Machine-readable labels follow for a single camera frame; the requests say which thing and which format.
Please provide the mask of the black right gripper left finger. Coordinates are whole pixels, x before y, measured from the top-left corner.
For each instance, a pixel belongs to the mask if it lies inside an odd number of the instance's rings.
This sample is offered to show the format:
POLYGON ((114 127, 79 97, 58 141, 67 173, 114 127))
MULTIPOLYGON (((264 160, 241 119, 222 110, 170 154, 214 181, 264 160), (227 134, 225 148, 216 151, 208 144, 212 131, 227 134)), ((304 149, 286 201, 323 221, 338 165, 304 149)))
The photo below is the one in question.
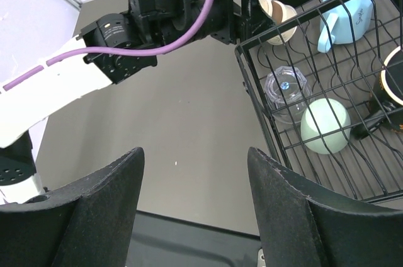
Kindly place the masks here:
POLYGON ((136 147, 26 203, 1 206, 1 266, 125 266, 144 175, 136 147))

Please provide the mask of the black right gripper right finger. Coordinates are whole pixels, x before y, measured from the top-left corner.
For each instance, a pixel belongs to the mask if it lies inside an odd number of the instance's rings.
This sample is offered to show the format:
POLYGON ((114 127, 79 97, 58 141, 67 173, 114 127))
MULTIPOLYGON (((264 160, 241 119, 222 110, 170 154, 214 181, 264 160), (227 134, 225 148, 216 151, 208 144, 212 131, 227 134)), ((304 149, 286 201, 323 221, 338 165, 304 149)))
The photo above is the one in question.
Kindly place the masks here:
POLYGON ((267 266, 402 266, 402 211, 354 200, 247 153, 267 266))

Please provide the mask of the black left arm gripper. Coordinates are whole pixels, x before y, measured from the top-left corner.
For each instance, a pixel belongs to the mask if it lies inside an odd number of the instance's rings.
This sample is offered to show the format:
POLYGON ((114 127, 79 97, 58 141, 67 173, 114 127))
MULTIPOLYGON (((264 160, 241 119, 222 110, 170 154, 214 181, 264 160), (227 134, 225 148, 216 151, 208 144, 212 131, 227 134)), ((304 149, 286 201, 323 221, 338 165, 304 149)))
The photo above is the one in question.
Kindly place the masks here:
POLYGON ((259 0, 241 0, 241 7, 234 0, 213 0, 207 19, 201 27, 201 37, 212 38, 226 44, 236 44, 236 17, 241 11, 240 41, 244 42, 276 25, 259 0))

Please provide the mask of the steel tumbler with cork base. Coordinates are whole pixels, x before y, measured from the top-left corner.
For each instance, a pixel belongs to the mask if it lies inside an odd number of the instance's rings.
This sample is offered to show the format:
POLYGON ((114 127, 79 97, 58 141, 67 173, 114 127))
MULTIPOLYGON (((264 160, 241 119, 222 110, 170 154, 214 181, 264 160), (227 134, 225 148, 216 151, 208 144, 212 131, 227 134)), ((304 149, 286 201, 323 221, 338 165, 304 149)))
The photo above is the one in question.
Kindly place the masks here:
MULTIPOLYGON (((283 4, 280 1, 259 0, 259 3, 264 12, 270 16, 277 25, 298 15, 294 7, 283 4)), ((269 39, 268 43, 272 45, 282 45, 287 43, 294 36, 296 30, 297 27, 293 27, 292 29, 282 33, 281 36, 277 35, 269 39)))

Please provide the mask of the clear plastic glass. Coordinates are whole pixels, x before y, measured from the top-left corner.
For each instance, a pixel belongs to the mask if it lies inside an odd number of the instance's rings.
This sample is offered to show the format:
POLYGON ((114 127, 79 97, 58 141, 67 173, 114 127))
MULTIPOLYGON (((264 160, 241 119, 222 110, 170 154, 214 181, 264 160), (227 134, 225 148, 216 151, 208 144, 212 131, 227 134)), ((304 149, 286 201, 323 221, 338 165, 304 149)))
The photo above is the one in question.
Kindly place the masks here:
POLYGON ((312 98, 312 88, 298 67, 281 66, 271 72, 264 93, 273 116, 282 123, 300 123, 312 98))

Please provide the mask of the light blue ceramic mug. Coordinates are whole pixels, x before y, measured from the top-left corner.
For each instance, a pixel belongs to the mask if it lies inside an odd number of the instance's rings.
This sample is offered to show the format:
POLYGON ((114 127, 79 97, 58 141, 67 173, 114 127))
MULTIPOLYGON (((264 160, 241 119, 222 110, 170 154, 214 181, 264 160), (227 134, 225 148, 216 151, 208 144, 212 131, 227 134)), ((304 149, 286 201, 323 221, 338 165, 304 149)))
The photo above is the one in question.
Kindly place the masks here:
POLYGON ((321 34, 317 50, 327 53, 333 45, 359 40, 369 29, 373 13, 372 1, 349 0, 325 12, 324 19, 320 22, 321 34))

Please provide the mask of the mint green cup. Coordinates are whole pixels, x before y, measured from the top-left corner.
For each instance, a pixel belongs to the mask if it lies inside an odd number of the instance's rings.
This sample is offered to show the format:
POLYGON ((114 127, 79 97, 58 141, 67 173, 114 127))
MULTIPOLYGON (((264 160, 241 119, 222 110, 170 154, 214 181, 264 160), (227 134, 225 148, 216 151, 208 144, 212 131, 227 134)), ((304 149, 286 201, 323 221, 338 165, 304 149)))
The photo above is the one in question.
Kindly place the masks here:
POLYGON ((335 154, 343 150, 350 137, 351 120, 346 108, 329 98, 313 101, 305 110, 301 138, 305 146, 318 154, 335 154))

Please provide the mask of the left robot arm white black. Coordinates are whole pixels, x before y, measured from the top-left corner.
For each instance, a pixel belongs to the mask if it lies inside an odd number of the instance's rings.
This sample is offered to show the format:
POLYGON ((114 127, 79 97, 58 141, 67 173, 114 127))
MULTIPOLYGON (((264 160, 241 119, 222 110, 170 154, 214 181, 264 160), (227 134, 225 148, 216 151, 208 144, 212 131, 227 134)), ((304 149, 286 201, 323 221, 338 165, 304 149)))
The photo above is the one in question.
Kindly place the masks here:
POLYGON ((58 51, 1 84, 1 203, 43 193, 29 131, 94 91, 119 84, 157 58, 212 37, 248 40, 275 21, 259 0, 128 0, 128 9, 84 27, 58 51))

